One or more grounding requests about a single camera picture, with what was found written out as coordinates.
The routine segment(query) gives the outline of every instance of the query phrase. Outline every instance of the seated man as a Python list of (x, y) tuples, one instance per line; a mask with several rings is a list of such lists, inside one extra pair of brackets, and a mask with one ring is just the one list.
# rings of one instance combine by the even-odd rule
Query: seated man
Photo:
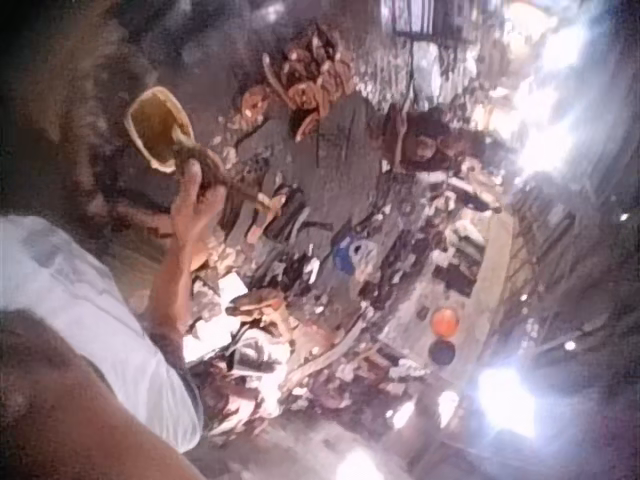
[(389, 107), (383, 125), (383, 149), (394, 170), (435, 172), (454, 166), (457, 137), (444, 118), (439, 107), (407, 113), (397, 105)]
[[(36, 217), (0, 219), (0, 418), (9, 445), (6, 450), (3, 443), (3, 451), (18, 455), (11, 461), (22, 454), (12, 448), (22, 446), (34, 449), (29, 455), (46, 450), (46, 457), (67, 445), (74, 459), (86, 446), (90, 456), (92, 442), (109, 448), (108, 456), (124, 448), (112, 441), (135, 450), (130, 438), (151, 439), (151, 432), (178, 451), (199, 441), (202, 406), (186, 370), (182, 336), (191, 321), (192, 257), (224, 203), (222, 187), (198, 199), (201, 176), (192, 161), (171, 209), (175, 234), (144, 328), (107, 268), (68, 235)], [(139, 476), (148, 475), (140, 470)]]

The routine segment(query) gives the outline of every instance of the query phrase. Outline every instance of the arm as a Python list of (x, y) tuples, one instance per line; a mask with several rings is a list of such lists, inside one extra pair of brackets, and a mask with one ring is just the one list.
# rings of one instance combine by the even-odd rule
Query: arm
[(396, 150), (393, 154), (393, 170), (403, 172), (404, 169), (400, 165), (402, 160), (402, 147), (404, 145), (404, 136), (407, 133), (407, 116), (406, 112), (398, 112), (396, 118), (396, 128), (398, 130), (398, 140), (396, 142)]
[(193, 256), (206, 227), (224, 205), (223, 187), (214, 187), (198, 199), (201, 179), (200, 165), (191, 161), (171, 206), (175, 235), (154, 279), (146, 312), (150, 337), (175, 368), (184, 364), (182, 336), (191, 322)]

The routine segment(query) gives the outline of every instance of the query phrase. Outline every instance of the finger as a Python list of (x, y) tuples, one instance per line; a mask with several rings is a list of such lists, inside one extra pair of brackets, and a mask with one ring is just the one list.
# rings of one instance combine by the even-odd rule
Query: finger
[(209, 219), (222, 210), (226, 196), (227, 188), (223, 185), (216, 185), (210, 188), (201, 202), (202, 215)]
[(202, 169), (200, 164), (193, 159), (189, 160), (180, 180), (180, 191), (176, 201), (181, 205), (195, 205), (201, 181)]

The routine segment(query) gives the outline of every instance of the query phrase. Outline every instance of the ceiling light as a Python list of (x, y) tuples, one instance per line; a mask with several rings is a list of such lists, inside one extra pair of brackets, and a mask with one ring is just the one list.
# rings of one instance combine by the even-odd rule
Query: ceiling light
[(478, 388), (480, 405), (495, 428), (533, 438), (535, 399), (514, 370), (485, 370), (478, 379)]
[(411, 415), (413, 415), (413, 411), (415, 409), (416, 404), (413, 402), (407, 402), (403, 406), (401, 406), (391, 420), (391, 422), (393, 423), (393, 428), (399, 430), (404, 427), (409, 421)]
[(456, 392), (446, 390), (438, 397), (438, 413), (440, 414), (440, 428), (444, 428), (460, 403), (460, 397)]

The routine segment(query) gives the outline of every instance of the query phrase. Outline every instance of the hand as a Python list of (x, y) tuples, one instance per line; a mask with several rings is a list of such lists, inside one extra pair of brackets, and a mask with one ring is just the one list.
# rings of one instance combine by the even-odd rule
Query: hand
[(220, 185), (198, 198), (202, 169), (189, 160), (180, 180), (180, 191), (171, 205), (171, 223), (180, 247), (192, 247), (202, 238), (205, 227), (224, 207), (226, 188)]

